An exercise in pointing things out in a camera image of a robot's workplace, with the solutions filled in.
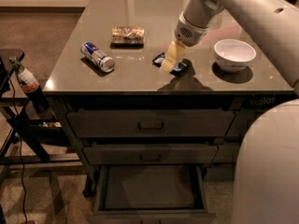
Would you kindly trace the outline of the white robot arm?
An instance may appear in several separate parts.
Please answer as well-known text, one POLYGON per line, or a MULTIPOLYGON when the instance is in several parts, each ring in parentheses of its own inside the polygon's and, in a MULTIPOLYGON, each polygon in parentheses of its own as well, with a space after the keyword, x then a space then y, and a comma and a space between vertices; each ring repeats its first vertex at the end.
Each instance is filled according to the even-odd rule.
MULTIPOLYGON (((227 10, 288 84, 299 87, 299 9, 284 0, 189 0, 162 68, 171 72, 210 20, 227 10)), ((277 105, 247 131, 235 166, 232 224, 299 224, 299 100, 277 105)))

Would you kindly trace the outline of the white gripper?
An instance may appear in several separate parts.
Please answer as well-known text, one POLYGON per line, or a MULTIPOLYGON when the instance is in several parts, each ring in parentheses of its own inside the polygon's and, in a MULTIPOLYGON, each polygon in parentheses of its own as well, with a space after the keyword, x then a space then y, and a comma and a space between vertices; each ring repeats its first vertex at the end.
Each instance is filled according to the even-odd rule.
POLYGON ((206 33, 207 16, 187 16, 181 13, 175 29, 175 37, 177 40, 170 44, 167 57, 162 53, 164 59, 161 68, 165 72, 170 73, 173 70, 174 63, 179 62, 184 57, 186 46, 193 47, 197 45, 206 33))

